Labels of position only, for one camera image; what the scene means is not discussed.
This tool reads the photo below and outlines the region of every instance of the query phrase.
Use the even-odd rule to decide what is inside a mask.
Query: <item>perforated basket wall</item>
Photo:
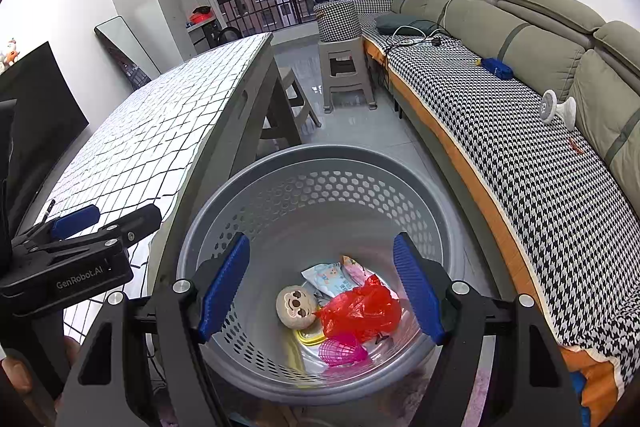
[[[304,153],[308,148],[303,146],[299,150]],[[384,157],[372,154],[372,158]],[[449,234],[445,235],[444,240],[441,238],[440,228],[444,225],[442,209],[430,208],[434,200],[427,205],[423,197],[406,182],[421,185],[417,178],[406,168],[384,158],[384,162],[391,162],[396,172],[350,158],[295,161],[294,157],[290,158],[291,164],[278,167],[276,159],[272,165],[267,161],[241,172],[238,174],[240,177],[237,176],[221,188],[201,211],[183,248],[183,256],[190,252],[191,260],[187,262],[182,259],[182,270],[178,271],[178,276],[188,277],[197,264],[211,255],[220,255],[236,232],[244,233],[252,245],[256,245],[265,235],[268,237],[279,221],[286,220],[287,224],[291,224],[292,233],[296,233],[296,216],[304,216],[301,211],[305,209],[320,216],[319,219],[322,216],[328,218],[338,211],[346,212],[345,215],[357,213],[360,221],[369,219],[372,227],[380,227],[384,222],[394,228],[394,233],[405,230],[424,257],[436,259],[450,269],[456,263],[451,262]],[[418,189],[423,194],[426,192],[423,185]],[[196,251],[199,254],[194,263]],[[285,261],[274,258],[273,262]],[[322,394],[322,403],[338,402],[349,398],[334,396],[329,399],[327,390],[335,389],[339,394],[344,385],[358,387],[358,380],[375,383],[360,386],[364,394],[369,394],[376,390],[374,388],[382,388],[407,374],[433,348],[428,337],[420,333],[413,315],[406,312],[393,334],[390,347],[370,353],[367,367],[326,372],[326,367],[315,365],[314,361],[307,359],[297,365],[282,363],[282,360],[274,360],[264,349],[260,349],[260,345],[265,343],[264,339],[256,342],[243,327],[242,309],[247,306],[242,302],[246,298],[244,284],[243,280],[223,330],[215,334],[204,348],[204,357],[227,380],[258,396],[273,399],[273,394],[277,394],[281,401],[289,403],[299,403],[297,398],[306,396],[304,403],[311,405],[318,403],[313,396]]]

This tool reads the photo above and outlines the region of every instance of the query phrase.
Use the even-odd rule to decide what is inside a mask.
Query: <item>stuffed animal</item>
[[[11,39],[6,46],[6,56],[4,57],[5,66],[13,66],[14,62],[18,60],[20,52],[15,50],[15,40]]]
[[[302,286],[287,286],[276,298],[276,312],[290,330],[304,330],[316,320],[318,301]]]

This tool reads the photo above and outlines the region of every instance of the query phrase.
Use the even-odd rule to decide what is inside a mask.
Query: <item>stuffed toy face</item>
[[[276,299],[276,311],[281,322],[291,330],[304,330],[316,320],[318,301],[302,286],[287,286]]]

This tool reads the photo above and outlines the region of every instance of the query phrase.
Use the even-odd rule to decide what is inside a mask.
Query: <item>yellow lid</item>
[[[320,319],[316,320],[306,330],[295,330],[294,333],[298,342],[303,346],[317,346],[326,340]]]

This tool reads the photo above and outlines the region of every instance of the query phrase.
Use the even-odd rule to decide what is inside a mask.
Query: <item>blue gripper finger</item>
[[[94,226],[100,219],[100,210],[94,204],[90,204],[71,214],[59,217],[51,227],[52,239],[66,239],[82,232],[84,229]]]
[[[249,238],[242,233],[236,233],[222,257],[223,264],[202,298],[200,323],[197,330],[202,343],[207,342],[214,333],[222,331],[226,314],[231,309],[231,303],[249,266]],[[205,261],[198,271],[206,269],[206,263],[215,263],[215,261],[217,260]]]
[[[436,266],[432,267],[430,263],[437,265],[439,269]],[[429,335],[433,342],[442,345],[446,338],[441,311],[441,299],[444,295],[438,296],[436,288],[430,283],[425,272],[426,269],[433,269],[430,277],[441,278],[440,272],[443,272],[444,277],[449,279],[444,268],[435,261],[422,258],[406,232],[399,233],[394,240],[394,264],[420,329]]]

